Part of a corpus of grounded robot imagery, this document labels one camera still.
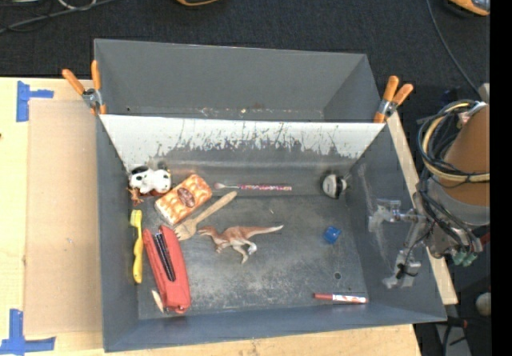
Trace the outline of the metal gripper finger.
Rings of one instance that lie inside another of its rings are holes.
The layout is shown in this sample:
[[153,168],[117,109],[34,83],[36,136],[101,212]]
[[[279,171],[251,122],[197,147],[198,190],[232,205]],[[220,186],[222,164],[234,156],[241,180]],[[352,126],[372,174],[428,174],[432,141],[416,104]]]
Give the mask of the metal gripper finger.
[[391,276],[382,280],[386,288],[411,288],[422,267],[422,262],[415,258],[415,253],[423,244],[425,226],[419,222],[412,223],[401,249],[398,251]]
[[411,208],[408,211],[402,210],[402,201],[396,199],[378,198],[376,209],[369,216],[368,230],[376,232],[383,222],[410,222],[422,223],[426,217]]

